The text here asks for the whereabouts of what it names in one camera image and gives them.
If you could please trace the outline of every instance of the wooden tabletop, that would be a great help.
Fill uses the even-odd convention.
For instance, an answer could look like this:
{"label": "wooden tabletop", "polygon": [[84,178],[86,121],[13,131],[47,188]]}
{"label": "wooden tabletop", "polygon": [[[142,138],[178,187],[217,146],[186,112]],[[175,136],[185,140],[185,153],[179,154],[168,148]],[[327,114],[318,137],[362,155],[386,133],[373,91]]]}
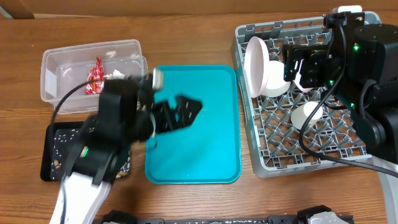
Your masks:
{"label": "wooden tabletop", "polygon": [[[398,13],[377,12],[398,25]],[[242,24],[319,16],[323,12],[223,16],[97,17],[0,21],[0,223],[48,223],[58,182],[39,177],[52,108],[40,99],[45,50],[137,39],[150,68],[165,64],[232,66],[234,30]],[[252,171],[241,118],[243,171],[233,184],[155,185],[144,173],[144,147],[132,151],[132,172],[118,180],[98,215],[121,210],[142,218],[238,218],[295,214],[324,204],[356,223],[386,223],[377,174],[355,167],[260,179]],[[62,116],[84,120],[86,114]]]}

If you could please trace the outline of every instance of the plastic bin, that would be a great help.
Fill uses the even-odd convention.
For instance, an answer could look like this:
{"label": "plastic bin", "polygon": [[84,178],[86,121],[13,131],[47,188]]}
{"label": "plastic bin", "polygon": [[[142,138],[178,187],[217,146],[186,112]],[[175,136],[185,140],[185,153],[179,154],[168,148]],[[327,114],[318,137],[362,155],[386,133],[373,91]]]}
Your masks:
{"label": "plastic bin", "polygon": [[[96,57],[102,58],[105,74],[114,69],[129,76],[147,71],[138,40],[119,40],[46,50],[40,74],[40,96],[56,107],[66,93],[87,80]],[[79,113],[98,109],[99,95],[86,95],[85,89],[74,92],[59,113]]]}
{"label": "plastic bin", "polygon": [[[365,12],[365,24],[381,23],[374,12]],[[246,72],[243,69],[246,47],[256,36],[267,44],[270,60],[282,60],[283,44],[327,44],[331,38],[323,29],[323,17],[292,19],[242,25],[236,28],[232,46],[234,69],[242,94],[245,130],[254,173],[258,177],[275,177],[310,172],[343,164],[311,158],[299,144],[299,131],[290,124],[292,110],[308,101],[319,101],[324,88],[302,93],[294,83],[286,94],[278,97],[251,98]],[[337,104],[329,98],[329,104]],[[342,159],[372,163],[372,155],[354,129],[348,110],[331,111],[324,108],[323,116],[306,130],[309,148]]]}

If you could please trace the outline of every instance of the clear plastic container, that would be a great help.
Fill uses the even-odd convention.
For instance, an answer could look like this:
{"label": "clear plastic container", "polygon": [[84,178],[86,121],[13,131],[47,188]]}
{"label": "clear plastic container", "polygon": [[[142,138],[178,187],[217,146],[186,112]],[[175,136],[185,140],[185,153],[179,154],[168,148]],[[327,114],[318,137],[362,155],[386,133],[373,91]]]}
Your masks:
{"label": "clear plastic container", "polygon": [[[119,40],[46,50],[40,75],[40,95],[53,107],[72,88],[87,81],[96,57],[102,58],[105,74],[119,70],[127,76],[142,76],[147,64],[138,40]],[[60,114],[98,109],[99,95],[86,95],[85,88],[74,92],[60,108]]]}

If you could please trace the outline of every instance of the wood grain surface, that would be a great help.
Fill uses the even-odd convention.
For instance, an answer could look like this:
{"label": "wood grain surface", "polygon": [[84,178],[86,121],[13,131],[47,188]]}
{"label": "wood grain surface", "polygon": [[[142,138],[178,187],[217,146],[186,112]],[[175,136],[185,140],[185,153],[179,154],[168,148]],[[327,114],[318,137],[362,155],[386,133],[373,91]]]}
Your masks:
{"label": "wood grain surface", "polygon": [[[43,182],[39,177],[52,112],[40,99],[40,68],[47,49],[137,39],[150,68],[165,64],[232,66],[230,49],[237,26],[320,14],[0,21],[0,223],[48,223],[55,206],[59,183]],[[398,24],[397,12],[378,14],[383,22]],[[336,213],[354,215],[356,223],[386,223],[381,185],[373,171],[342,167],[270,179],[256,177],[242,107],[239,115],[243,171],[235,183],[155,185],[144,174],[144,146],[135,144],[131,175],[116,181],[98,215],[116,209],[142,218],[266,217],[324,204]],[[85,116],[59,120],[84,120]]]}

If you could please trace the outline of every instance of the black tray with speckled contents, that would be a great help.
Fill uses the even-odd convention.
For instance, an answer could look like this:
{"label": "black tray with speckled contents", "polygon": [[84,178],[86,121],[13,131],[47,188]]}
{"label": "black tray with speckled contents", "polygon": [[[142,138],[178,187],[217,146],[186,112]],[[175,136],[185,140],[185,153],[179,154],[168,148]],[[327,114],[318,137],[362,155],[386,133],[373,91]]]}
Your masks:
{"label": "black tray with speckled contents", "polygon": [[[40,178],[43,181],[60,181],[63,175],[62,163],[67,158],[70,144],[78,136],[78,131],[83,125],[82,121],[59,122],[54,124],[54,144],[48,140],[49,127],[45,132],[44,150]],[[130,156],[122,166],[118,177],[127,177],[130,170]]]}

